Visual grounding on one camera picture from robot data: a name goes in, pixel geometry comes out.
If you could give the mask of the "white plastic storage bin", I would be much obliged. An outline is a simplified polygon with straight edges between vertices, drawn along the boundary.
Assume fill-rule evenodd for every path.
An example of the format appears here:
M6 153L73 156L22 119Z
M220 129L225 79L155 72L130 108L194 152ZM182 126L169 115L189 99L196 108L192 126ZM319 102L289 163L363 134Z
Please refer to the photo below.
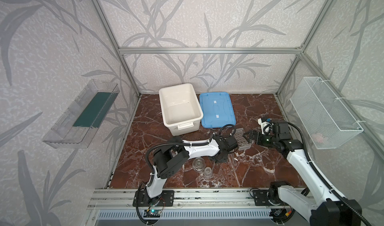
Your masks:
M203 112L192 84L162 88L159 97L164 125L173 136L199 130Z

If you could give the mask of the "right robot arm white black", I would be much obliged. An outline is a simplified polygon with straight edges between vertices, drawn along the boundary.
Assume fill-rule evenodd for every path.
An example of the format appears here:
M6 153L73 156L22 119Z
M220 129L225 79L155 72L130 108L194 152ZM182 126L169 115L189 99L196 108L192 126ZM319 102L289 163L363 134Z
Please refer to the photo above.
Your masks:
M311 226L370 225L356 200L349 200L326 178L311 159L302 131L285 121L263 122L260 132L243 134L248 142L279 152L297 171L307 188L298 192L285 181L272 182L267 193L274 206L288 205Z

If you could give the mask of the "clear acrylic test tube rack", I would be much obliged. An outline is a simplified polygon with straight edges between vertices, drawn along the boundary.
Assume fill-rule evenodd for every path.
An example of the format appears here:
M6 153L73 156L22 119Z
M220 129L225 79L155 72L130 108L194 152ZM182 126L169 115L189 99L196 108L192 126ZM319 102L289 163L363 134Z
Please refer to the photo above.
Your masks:
M236 133L234 135L235 139L238 142L238 150L239 151L245 151L247 149L250 149L252 144L249 143L244 137L243 134L245 133L243 128L236 129Z

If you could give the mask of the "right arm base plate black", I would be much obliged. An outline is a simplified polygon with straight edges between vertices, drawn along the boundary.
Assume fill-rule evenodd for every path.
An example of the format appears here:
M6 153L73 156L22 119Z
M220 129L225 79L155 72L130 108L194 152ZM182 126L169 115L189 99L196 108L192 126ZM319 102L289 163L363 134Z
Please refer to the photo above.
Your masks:
M254 200L255 206L280 206L279 202L271 202L268 197L268 190L261 190L258 188L250 189L249 193Z

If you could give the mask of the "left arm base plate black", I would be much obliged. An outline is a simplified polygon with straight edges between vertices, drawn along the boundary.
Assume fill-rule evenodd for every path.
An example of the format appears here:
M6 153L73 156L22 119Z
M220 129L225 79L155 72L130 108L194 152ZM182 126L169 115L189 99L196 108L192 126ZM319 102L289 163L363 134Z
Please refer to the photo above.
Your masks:
M162 191L159 196L150 198L147 190L136 191L134 207L172 207L174 204L175 191Z

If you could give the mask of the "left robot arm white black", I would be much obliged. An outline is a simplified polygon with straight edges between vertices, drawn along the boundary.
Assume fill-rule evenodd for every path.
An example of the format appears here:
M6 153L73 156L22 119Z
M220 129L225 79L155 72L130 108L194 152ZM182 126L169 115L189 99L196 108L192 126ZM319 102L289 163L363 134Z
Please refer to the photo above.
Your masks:
M175 175L192 159L209 157L215 163L226 163L228 155L238 148L233 136L212 135L207 140L186 141L179 136L147 150L145 161L151 169L146 192L150 199L158 198L168 178Z

